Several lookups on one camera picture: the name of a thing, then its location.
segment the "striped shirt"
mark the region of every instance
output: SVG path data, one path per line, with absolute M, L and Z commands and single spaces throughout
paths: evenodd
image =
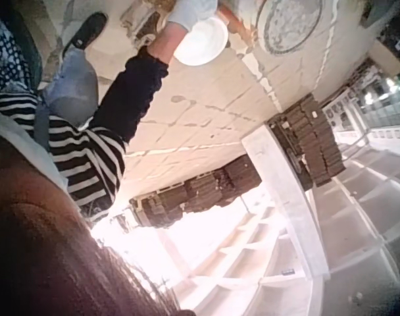
M 38 102 L 32 93 L 0 93 L 0 113 L 33 138 Z M 68 179 L 68 193 L 84 217 L 113 204 L 124 173 L 125 142 L 120 136 L 99 126 L 79 131 L 61 117 L 50 115 L 49 147 L 60 174 Z

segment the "person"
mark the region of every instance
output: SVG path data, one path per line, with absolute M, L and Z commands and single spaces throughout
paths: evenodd
M 82 24 L 65 46 L 58 73 L 41 93 L 30 89 L 26 61 L 0 19 L 0 114 L 45 148 L 85 218 L 99 220 L 99 212 L 113 204 L 126 144 L 168 75 L 176 48 L 198 20 L 214 14 L 216 2 L 177 1 L 162 32 L 128 60 L 99 107 L 96 72 L 84 50 L 106 26 L 105 14 L 95 13 Z
M 59 75 L 41 93 L 30 87 L 26 60 L 0 19 L 0 313 L 194 315 L 100 247 L 84 216 L 114 201 L 125 143 L 168 74 L 174 50 L 214 10 L 216 0 L 178 0 L 164 30 L 126 63 L 96 108 L 84 49 L 105 15 L 83 24 L 66 46 Z M 88 71 L 74 72 L 79 66 Z M 76 86 L 68 95 L 67 82 Z M 79 129 L 91 111 L 88 127 Z

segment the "jeans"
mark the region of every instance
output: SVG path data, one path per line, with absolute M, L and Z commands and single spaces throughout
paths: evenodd
M 51 114 L 82 127 L 98 108 L 96 71 L 85 52 L 71 47 L 53 81 L 43 89 L 42 96 Z

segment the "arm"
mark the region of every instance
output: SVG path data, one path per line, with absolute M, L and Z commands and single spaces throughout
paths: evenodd
M 153 95 L 168 75 L 168 63 L 193 25 L 216 11 L 217 0 L 178 0 L 168 24 L 148 47 L 126 63 L 89 124 L 118 134 L 125 142 L 135 135 Z
M 168 23 L 159 36 L 147 48 L 150 56 L 169 64 L 174 52 L 182 42 L 188 31 L 178 23 Z

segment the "polka dot fabric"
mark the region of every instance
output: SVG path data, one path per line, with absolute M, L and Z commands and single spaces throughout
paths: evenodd
M 13 35 L 0 19 L 0 92 L 11 82 L 20 83 L 30 90 L 28 64 Z

